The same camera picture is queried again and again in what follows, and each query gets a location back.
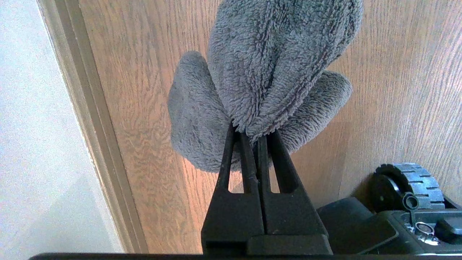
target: wheel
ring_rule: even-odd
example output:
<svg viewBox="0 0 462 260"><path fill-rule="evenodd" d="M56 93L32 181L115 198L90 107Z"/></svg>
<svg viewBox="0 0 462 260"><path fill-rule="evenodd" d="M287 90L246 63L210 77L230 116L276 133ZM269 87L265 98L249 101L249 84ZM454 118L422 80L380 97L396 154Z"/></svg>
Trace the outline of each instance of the wheel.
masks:
<svg viewBox="0 0 462 260"><path fill-rule="evenodd" d="M369 188L376 212L402 210L402 197L406 192L418 199L418 209L445 208L438 182L415 163L382 164L372 176Z"/></svg>

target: white wall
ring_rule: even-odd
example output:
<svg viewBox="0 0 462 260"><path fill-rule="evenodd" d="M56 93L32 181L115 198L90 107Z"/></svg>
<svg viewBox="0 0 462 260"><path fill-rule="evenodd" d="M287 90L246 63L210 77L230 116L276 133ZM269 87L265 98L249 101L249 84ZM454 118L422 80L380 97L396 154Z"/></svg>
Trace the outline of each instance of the white wall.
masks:
<svg viewBox="0 0 462 260"><path fill-rule="evenodd" d="M121 252L34 0L0 1L0 259Z"/></svg>

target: wood grain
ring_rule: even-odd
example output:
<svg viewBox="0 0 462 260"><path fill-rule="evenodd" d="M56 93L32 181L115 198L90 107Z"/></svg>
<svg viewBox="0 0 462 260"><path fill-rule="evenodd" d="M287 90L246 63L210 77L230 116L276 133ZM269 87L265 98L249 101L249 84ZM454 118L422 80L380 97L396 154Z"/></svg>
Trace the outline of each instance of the wood grain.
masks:
<svg viewBox="0 0 462 260"><path fill-rule="evenodd" d="M172 150L167 95L180 56L205 54L219 0L80 0L152 253L198 253L217 176ZM383 162L417 162L458 202L462 186L462 3L366 1L362 29L329 69L354 93L293 154L317 206L356 192ZM231 190L239 189L237 174Z"/></svg>

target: microfiber towel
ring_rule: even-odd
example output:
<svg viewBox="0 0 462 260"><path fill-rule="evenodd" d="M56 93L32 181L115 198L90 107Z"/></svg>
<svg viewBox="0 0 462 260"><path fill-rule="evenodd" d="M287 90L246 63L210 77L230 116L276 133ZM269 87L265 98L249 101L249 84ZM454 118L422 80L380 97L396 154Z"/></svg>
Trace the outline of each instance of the microfiber towel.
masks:
<svg viewBox="0 0 462 260"><path fill-rule="evenodd" d="M225 0L207 58L183 54L170 89L171 142L195 167L219 171L229 122L251 144L279 129L294 152L351 95L325 71L356 35L361 0ZM238 169L235 152L232 168Z"/></svg>

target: fuzzy cloth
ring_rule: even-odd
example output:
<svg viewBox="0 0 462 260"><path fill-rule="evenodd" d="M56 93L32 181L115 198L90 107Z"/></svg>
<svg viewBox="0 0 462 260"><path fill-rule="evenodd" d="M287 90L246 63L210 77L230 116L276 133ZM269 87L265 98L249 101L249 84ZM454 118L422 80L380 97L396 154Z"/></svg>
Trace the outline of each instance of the fuzzy cloth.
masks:
<svg viewBox="0 0 462 260"><path fill-rule="evenodd" d="M229 122L251 143L279 129L290 153L317 136L351 95L325 68L358 32L361 0L225 0L208 50L183 54L169 93L171 142L218 172ZM239 154L232 168L240 167Z"/></svg>

